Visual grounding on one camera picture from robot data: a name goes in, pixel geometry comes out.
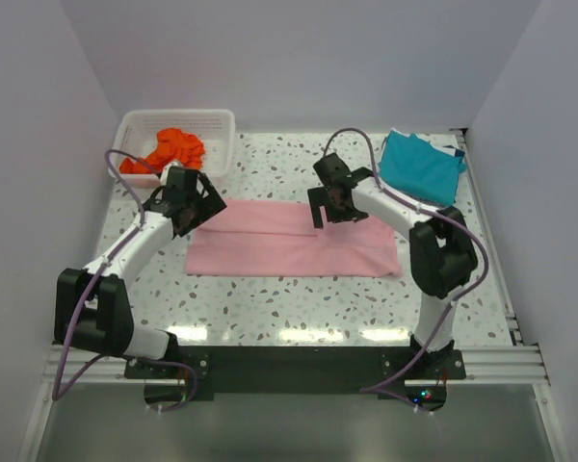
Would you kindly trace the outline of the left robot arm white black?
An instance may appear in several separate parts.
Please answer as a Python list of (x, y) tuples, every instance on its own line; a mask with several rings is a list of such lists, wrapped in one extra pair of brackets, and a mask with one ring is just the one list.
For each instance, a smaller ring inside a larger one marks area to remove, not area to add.
[(104, 253), (81, 269), (65, 269), (57, 281), (54, 342), (101, 356), (146, 358), (159, 377), (180, 366), (170, 332), (138, 325), (128, 296), (152, 257), (226, 208), (200, 170), (168, 167), (161, 185), (142, 201), (124, 180), (138, 207), (132, 224)]

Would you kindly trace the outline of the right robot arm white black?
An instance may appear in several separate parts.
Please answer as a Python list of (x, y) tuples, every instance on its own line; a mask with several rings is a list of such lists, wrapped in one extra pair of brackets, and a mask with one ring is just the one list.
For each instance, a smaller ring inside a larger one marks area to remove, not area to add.
[(435, 210), (386, 188), (367, 167), (350, 168), (332, 153), (313, 166), (320, 185), (307, 191), (313, 224), (359, 222), (378, 218), (409, 244), (409, 269), (421, 290), (412, 341), (420, 348), (409, 356), (412, 371), (433, 377), (444, 366), (441, 350), (453, 342), (454, 298), (468, 287), (478, 266), (462, 213)]

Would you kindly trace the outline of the pink t shirt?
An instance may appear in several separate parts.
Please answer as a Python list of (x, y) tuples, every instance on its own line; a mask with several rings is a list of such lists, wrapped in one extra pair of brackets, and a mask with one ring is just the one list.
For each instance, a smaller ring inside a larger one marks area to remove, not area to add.
[(402, 273), (394, 230), (377, 218), (313, 225), (308, 205), (229, 199), (192, 234), (184, 270), (208, 276), (358, 276)]

